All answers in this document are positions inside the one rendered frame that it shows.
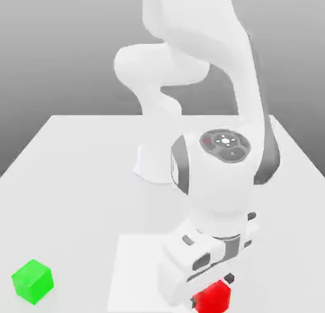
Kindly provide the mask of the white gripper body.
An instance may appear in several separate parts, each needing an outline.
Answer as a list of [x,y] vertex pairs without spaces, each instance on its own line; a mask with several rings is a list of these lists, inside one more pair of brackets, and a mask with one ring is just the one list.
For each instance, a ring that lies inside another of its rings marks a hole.
[[182,265],[181,261],[163,253],[158,268],[159,293],[171,306],[188,305],[192,296],[223,280],[229,272],[235,276],[247,258],[248,253],[240,253],[223,262],[212,259],[210,253],[202,253]]

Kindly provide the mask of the small red cube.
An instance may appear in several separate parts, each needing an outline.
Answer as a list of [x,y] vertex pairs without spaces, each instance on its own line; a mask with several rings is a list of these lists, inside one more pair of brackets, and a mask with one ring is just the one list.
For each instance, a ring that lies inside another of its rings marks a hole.
[[194,295],[198,313],[224,313],[230,304],[231,288],[219,280]]

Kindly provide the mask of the small green cube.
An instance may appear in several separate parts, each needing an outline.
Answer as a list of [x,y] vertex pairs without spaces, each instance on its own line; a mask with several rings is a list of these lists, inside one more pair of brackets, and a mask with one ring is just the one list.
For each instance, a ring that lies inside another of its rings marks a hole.
[[51,269],[35,259],[20,267],[11,279],[16,294],[32,305],[54,288]]

